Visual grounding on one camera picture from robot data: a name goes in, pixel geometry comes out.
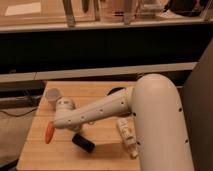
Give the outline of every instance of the black object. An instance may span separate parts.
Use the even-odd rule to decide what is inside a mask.
[[[0,171],[9,171],[10,169],[16,167],[17,164],[18,164],[18,159],[0,167]]]
[[[90,0],[82,0],[82,10],[84,13],[87,13],[89,10]]]
[[[95,144],[93,142],[87,140],[79,134],[74,135],[72,142],[87,151],[88,153],[91,153],[95,148]]]
[[[110,94],[113,94],[113,93],[115,93],[115,92],[117,92],[117,91],[119,91],[119,90],[122,90],[122,89],[124,89],[125,87],[115,87],[115,88],[113,88],[113,89],[111,89],[110,91],[109,91],[109,93],[107,94],[107,96],[108,95],[110,95]]]
[[[202,22],[0,34],[0,74],[197,62],[212,30]]]
[[[200,15],[207,3],[208,0],[169,0],[165,6],[165,11],[170,9],[176,14],[194,17]]]
[[[196,171],[213,170],[213,39],[182,88],[182,104]]]

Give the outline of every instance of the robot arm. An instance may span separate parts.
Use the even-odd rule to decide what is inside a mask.
[[[179,93],[166,77],[150,74],[134,87],[92,104],[73,109],[61,99],[56,104],[55,128],[75,130],[83,123],[133,113],[143,171],[194,171]]]
[[[62,98],[56,103],[55,128],[74,129],[81,124],[131,113],[131,95],[133,87],[120,90],[94,103],[78,109],[72,109],[72,103]]]

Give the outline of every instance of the cable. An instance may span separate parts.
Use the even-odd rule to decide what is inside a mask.
[[[32,113],[35,110],[37,110],[37,107],[32,109],[32,110],[30,110],[30,111],[28,111],[28,112],[26,112],[26,113],[22,113],[22,114],[19,114],[19,115],[11,114],[9,112],[6,112],[5,110],[0,110],[0,113],[3,113],[3,114],[5,114],[7,116],[10,116],[10,117],[22,117],[22,116],[25,116],[25,115],[28,115],[28,114]]]

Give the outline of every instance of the wooden table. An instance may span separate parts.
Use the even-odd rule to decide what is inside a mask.
[[[76,107],[95,101],[114,87],[131,86],[133,82],[48,82],[45,91],[58,88],[62,96],[72,98]],[[53,120],[54,111],[42,97],[36,116],[24,145],[17,170],[139,170],[138,159],[130,159],[116,129],[117,117],[85,124],[83,136],[93,141],[96,148],[88,154],[71,142],[73,133],[56,130],[47,145],[44,135],[47,123]],[[128,118],[133,128],[132,118]]]

